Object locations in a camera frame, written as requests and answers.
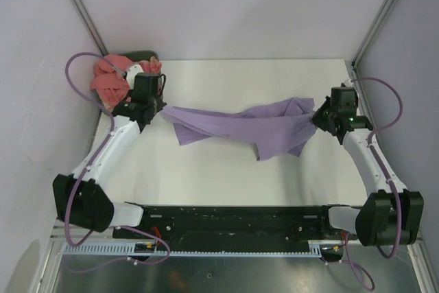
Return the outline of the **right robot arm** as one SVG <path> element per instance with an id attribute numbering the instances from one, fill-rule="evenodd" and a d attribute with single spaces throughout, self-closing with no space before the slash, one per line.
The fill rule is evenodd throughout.
<path id="1" fill-rule="evenodd" d="M 316 230 L 325 239 L 341 230 L 356 235 L 364 246 L 410 245 L 416 241 L 424 200 L 410 191 L 392 171 L 365 116 L 357 114 L 359 98 L 353 87 L 333 87 L 311 119 L 329 132 L 351 156 L 368 195 L 360 208 L 332 206 L 318 219 Z"/>

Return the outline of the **purple t shirt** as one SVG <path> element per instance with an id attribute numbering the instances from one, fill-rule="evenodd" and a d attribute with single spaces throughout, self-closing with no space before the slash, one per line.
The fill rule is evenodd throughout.
<path id="1" fill-rule="evenodd" d="M 258 161 L 266 161 L 282 154 L 300 156 L 316 132 L 314 106 L 312 98 L 292 97 L 240 113 L 166 106 L 161 116 L 173 124 L 180 145 L 210 137 L 242 141 L 256 148 Z"/>

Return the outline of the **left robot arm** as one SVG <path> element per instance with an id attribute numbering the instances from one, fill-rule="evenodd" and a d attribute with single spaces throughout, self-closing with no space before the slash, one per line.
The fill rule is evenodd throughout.
<path id="1" fill-rule="evenodd" d="M 53 181 L 58 219 L 70 224 L 103 232 L 110 227 L 127 226 L 138 238 L 147 236 L 151 220 L 143 208 L 128 202 L 113 202 L 106 188 L 112 171 L 124 153 L 151 124 L 166 103 L 163 91 L 166 75 L 138 73 L 134 88 L 110 114 L 110 127 L 102 142 L 68 176 L 59 174 Z"/>

